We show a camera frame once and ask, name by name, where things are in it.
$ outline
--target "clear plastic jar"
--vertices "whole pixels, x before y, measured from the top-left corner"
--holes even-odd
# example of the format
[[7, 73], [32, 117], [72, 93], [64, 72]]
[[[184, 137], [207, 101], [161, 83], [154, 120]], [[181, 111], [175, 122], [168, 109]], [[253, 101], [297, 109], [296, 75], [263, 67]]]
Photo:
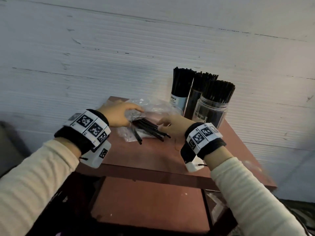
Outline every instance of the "clear plastic jar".
[[204, 98], [197, 101], [192, 120], [195, 122], [210, 122], [216, 128], [220, 127], [227, 114], [228, 103], [217, 103]]

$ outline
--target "person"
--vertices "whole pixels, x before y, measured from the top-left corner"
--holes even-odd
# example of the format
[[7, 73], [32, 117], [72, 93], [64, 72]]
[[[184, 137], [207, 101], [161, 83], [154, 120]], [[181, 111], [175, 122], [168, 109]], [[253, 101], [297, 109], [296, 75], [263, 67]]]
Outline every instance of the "person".
[[[143, 112], [133, 103], [116, 102], [98, 109], [110, 127], [128, 127], [127, 109]], [[185, 141], [195, 122], [180, 115], [161, 119], [159, 130]], [[68, 139], [58, 137], [26, 158], [0, 179], [0, 235], [25, 235], [55, 192], [79, 164], [81, 151]], [[204, 157], [211, 177], [226, 199], [245, 235], [306, 235], [296, 218], [243, 164], [221, 146]]]

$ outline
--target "sleeve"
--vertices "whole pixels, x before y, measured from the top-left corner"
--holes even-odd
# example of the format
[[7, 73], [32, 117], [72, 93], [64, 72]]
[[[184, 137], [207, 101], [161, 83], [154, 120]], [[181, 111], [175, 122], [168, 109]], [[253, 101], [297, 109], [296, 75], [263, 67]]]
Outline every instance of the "sleeve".
[[79, 160], [51, 140], [0, 179], [0, 232], [25, 235]]
[[211, 177], [246, 236], [305, 236], [286, 207], [236, 157], [211, 171]]

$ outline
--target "wall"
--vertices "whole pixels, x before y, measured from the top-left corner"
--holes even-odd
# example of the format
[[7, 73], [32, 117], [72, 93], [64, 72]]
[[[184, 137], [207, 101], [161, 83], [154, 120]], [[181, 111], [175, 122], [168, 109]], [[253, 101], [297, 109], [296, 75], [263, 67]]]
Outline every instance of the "wall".
[[315, 1], [0, 0], [0, 118], [32, 151], [110, 95], [168, 100], [176, 66], [236, 91], [227, 117], [279, 184], [315, 202]]

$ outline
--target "brown wooden surface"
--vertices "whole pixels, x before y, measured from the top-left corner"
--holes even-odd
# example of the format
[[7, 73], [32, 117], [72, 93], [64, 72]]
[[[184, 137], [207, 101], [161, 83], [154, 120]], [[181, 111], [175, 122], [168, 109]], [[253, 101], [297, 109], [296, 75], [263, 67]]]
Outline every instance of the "brown wooden surface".
[[92, 209], [98, 222], [189, 233], [209, 223], [201, 190], [107, 177]]
[[[111, 96], [110, 101], [120, 99]], [[227, 149], [239, 160], [248, 161], [255, 166], [252, 173], [270, 190], [276, 188], [273, 180], [264, 174], [260, 164], [237, 136], [231, 126], [225, 120], [219, 131], [227, 144]], [[79, 164], [77, 171], [94, 176], [112, 176], [127, 179], [135, 179], [149, 182], [158, 182], [188, 187], [197, 187], [210, 190], [218, 190], [210, 177], [207, 167], [189, 173], [184, 161], [175, 147], [174, 139], [165, 138], [164, 142], [155, 138], [144, 138], [143, 144], [138, 142], [125, 142], [118, 136], [115, 129], [108, 139], [112, 144], [111, 150], [106, 155], [103, 164], [98, 169], [92, 169]]]

